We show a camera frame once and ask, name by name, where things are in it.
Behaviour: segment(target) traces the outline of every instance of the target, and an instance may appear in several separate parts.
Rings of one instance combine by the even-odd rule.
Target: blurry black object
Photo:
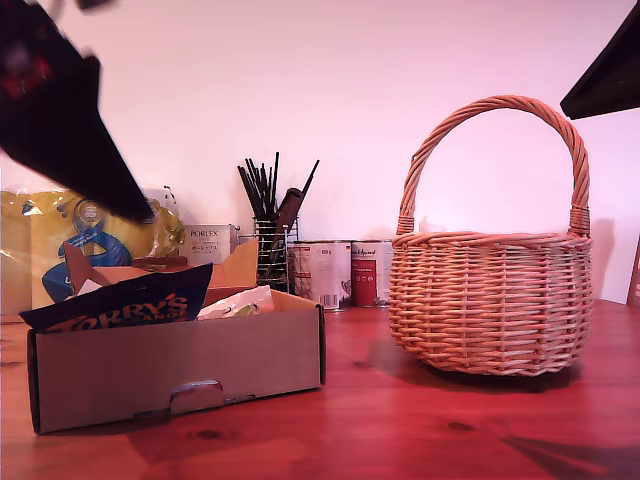
[[[560,106],[573,120],[640,107],[640,3]]]
[[[80,10],[90,10],[94,7],[100,7],[111,2],[112,0],[76,0]]]
[[[39,5],[0,0],[0,146],[14,160],[138,222],[153,217],[98,112],[100,62]]]

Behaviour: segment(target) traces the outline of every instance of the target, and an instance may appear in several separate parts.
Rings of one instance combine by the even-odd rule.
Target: orange cardboard
[[[151,273],[137,267],[92,267],[89,259],[84,256],[82,249],[66,242],[64,251],[74,293],[82,288],[87,279],[106,286]],[[163,272],[176,272],[186,268],[189,267],[175,266],[167,268]],[[257,270],[258,240],[251,239],[247,243],[236,247],[222,265],[214,265],[209,288],[253,287],[256,285]]]

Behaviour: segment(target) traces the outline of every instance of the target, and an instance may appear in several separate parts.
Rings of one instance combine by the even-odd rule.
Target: wooden table
[[[25,332],[2,327],[3,479],[640,478],[640,309],[598,302],[581,364],[534,379],[442,373],[386,311],[327,314],[322,390],[40,437]]]

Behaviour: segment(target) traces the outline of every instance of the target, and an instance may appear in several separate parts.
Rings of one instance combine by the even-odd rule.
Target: paint tin
[[[386,307],[391,293],[391,240],[353,242],[351,285],[356,307]]]
[[[351,242],[294,243],[296,295],[328,311],[351,305]]]

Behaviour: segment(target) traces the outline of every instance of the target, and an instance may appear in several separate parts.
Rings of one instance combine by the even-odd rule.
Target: wicker basket
[[[511,108],[537,115],[564,139],[574,190],[567,234],[415,233],[424,164],[455,126]],[[411,160],[393,241],[391,329],[396,342],[442,370],[535,376],[573,363],[591,319],[589,165],[575,127],[547,105],[496,96],[454,112]]]

